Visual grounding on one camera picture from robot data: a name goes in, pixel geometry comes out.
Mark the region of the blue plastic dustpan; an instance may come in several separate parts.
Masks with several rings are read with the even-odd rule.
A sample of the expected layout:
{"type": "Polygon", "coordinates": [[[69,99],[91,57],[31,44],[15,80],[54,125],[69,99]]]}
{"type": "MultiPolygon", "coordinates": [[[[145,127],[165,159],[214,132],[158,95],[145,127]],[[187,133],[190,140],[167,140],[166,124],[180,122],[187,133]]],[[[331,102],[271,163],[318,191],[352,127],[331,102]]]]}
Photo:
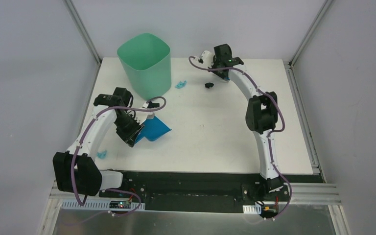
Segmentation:
{"type": "Polygon", "coordinates": [[[138,134],[135,144],[138,143],[143,138],[148,141],[156,141],[166,133],[170,132],[170,129],[164,122],[162,122],[158,117],[154,116],[151,119],[146,119],[143,123],[143,128],[138,134]]]}

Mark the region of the black paper scrap top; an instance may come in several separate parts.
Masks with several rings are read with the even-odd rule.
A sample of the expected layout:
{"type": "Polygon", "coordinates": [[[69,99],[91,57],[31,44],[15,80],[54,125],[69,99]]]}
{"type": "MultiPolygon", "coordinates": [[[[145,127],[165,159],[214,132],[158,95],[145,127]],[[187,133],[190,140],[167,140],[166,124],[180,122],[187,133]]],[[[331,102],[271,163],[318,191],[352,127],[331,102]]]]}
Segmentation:
{"type": "Polygon", "coordinates": [[[205,83],[204,86],[205,86],[206,89],[210,89],[214,86],[214,84],[209,82],[209,83],[205,83]]]}

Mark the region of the black paper scrap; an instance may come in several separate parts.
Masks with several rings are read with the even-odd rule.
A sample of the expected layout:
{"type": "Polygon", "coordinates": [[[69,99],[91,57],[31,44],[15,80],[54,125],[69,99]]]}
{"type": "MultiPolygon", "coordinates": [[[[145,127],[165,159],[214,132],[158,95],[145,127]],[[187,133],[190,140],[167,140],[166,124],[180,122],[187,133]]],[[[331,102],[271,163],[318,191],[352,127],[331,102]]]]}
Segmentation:
{"type": "Polygon", "coordinates": [[[214,84],[209,82],[209,83],[205,83],[204,86],[205,86],[206,89],[210,89],[214,86],[214,84]]]}
{"type": "Polygon", "coordinates": [[[155,102],[152,102],[150,101],[148,103],[148,109],[155,109],[155,108],[159,108],[160,107],[160,103],[155,103],[155,102]]]}

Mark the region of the light blue scrap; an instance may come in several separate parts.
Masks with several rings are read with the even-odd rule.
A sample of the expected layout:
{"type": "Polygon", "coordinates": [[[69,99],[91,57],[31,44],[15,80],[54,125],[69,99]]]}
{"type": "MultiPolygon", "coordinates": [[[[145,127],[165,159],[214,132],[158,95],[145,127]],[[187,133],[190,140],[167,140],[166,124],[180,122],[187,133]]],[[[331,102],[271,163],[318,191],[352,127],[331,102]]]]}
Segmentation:
{"type": "Polygon", "coordinates": [[[177,88],[177,89],[184,88],[184,87],[186,86],[186,84],[187,84],[187,81],[186,81],[186,80],[184,80],[184,81],[180,81],[180,82],[178,82],[178,83],[175,85],[175,88],[177,88]]]}
{"type": "Polygon", "coordinates": [[[107,150],[99,151],[96,153],[96,156],[100,159],[105,159],[107,156],[107,150]]]}

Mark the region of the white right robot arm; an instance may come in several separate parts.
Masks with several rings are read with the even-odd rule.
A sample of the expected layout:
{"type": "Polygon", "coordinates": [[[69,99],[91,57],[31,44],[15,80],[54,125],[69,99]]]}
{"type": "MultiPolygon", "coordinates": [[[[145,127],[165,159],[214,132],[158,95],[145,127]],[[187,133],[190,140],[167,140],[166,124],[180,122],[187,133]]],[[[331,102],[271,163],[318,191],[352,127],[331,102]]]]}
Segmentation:
{"type": "Polygon", "coordinates": [[[277,94],[264,92],[257,85],[246,72],[244,62],[239,57],[232,56],[228,44],[218,45],[213,49],[211,71],[222,79],[234,82],[248,101],[245,121],[256,138],[260,162],[258,194],[263,200],[272,200],[283,187],[274,147],[276,123],[279,119],[284,121],[279,114],[277,94]]]}

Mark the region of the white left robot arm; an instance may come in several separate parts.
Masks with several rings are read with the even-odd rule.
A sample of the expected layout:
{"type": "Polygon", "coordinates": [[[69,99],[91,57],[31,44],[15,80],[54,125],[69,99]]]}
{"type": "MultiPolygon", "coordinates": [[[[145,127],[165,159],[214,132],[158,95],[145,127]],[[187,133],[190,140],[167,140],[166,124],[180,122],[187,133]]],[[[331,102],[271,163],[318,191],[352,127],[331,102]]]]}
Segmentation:
{"type": "Polygon", "coordinates": [[[132,94],[126,88],[115,88],[113,94],[99,94],[87,127],[65,151],[56,152],[53,167],[58,189],[95,196],[101,190],[111,189],[118,198],[129,194],[130,185],[123,181],[123,174],[113,170],[100,170],[95,164],[97,151],[114,125],[116,134],[133,147],[143,125],[125,108],[132,103],[132,94]]]}

